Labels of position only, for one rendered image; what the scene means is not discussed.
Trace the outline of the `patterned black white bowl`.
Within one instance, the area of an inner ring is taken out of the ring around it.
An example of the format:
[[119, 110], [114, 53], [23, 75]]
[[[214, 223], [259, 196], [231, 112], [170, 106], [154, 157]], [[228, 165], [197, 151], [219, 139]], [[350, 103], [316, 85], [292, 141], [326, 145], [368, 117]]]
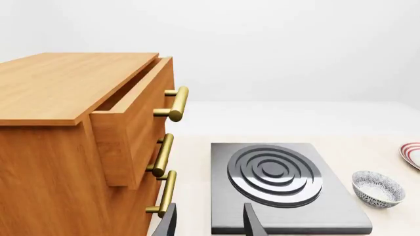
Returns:
[[352, 188], [359, 200], [373, 208], [392, 208], [406, 198], [406, 192], [400, 184], [369, 170], [353, 173]]

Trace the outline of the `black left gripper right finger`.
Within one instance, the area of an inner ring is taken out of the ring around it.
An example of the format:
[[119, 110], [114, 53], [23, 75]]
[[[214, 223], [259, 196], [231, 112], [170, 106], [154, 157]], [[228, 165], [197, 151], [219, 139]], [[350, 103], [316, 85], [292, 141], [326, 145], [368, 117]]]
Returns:
[[268, 236], [251, 203], [243, 204], [243, 227], [246, 236]]

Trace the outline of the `plate with red rings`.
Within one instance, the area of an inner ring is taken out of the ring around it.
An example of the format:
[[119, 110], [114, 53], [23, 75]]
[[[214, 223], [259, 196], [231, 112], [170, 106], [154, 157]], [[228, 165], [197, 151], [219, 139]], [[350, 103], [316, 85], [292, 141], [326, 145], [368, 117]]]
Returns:
[[420, 142], [405, 143], [398, 151], [409, 165], [420, 170]]

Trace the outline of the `wooden drawer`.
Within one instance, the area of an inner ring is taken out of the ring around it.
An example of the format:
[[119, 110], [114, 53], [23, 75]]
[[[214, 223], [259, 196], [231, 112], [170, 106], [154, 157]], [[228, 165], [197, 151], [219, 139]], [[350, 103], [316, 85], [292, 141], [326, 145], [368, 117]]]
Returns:
[[165, 135], [165, 117], [174, 89], [173, 59], [156, 58], [90, 114], [96, 146], [108, 186], [138, 188], [157, 140]]

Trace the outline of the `wooden cabinet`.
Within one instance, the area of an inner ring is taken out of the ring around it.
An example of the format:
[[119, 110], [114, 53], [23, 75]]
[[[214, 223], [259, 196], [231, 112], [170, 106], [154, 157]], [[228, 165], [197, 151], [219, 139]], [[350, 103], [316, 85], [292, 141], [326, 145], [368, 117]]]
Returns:
[[156, 52], [44, 52], [0, 64], [0, 236], [146, 236], [161, 182], [108, 186], [90, 114]]

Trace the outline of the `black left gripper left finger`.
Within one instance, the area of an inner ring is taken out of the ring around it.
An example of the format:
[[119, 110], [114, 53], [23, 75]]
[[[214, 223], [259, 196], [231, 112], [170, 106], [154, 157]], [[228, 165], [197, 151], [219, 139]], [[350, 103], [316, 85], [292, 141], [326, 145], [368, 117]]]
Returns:
[[171, 203], [152, 236], [175, 236], [177, 226], [177, 205]]

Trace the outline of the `flat black stove plate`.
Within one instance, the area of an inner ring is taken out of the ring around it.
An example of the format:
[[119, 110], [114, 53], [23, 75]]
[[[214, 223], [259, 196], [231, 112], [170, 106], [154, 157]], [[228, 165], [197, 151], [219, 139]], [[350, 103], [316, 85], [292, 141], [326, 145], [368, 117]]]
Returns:
[[373, 226], [309, 143], [212, 143], [211, 232], [245, 232], [250, 204], [270, 235], [368, 235]]

